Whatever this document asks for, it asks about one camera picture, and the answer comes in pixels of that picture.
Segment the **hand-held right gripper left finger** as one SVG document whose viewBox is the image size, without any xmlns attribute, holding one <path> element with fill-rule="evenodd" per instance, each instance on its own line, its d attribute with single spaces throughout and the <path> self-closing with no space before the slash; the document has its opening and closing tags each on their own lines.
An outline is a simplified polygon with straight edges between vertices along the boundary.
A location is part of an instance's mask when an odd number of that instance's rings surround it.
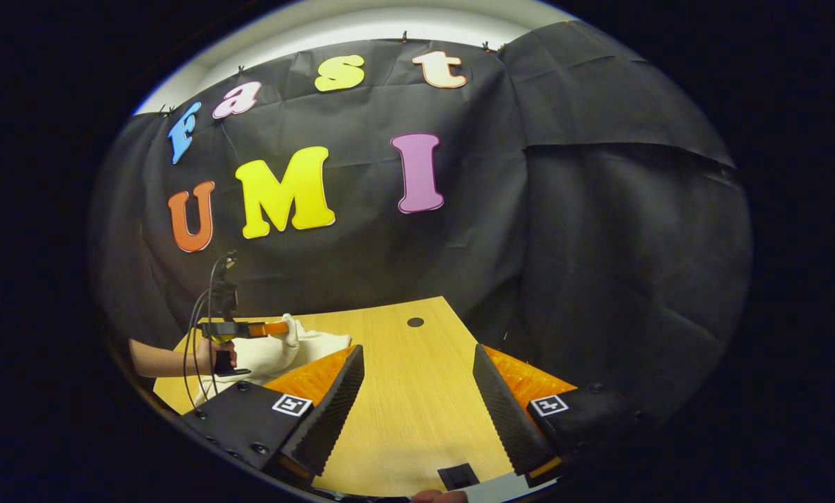
<svg viewBox="0 0 835 503">
<path fill-rule="evenodd" d="M 243 465 L 311 483 L 324 474 L 363 380 L 357 344 L 263 386 L 236 382 L 180 420 Z"/>
</svg>

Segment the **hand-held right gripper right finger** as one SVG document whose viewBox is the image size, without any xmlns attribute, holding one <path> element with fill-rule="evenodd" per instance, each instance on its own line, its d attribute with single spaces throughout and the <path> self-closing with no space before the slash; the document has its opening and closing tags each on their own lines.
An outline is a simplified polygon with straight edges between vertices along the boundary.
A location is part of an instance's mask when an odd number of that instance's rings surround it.
<svg viewBox="0 0 835 503">
<path fill-rule="evenodd" d="M 577 386 L 484 344 L 472 376 L 515 473 L 576 478 L 641 434 L 641 409 L 602 384 Z"/>
</svg>

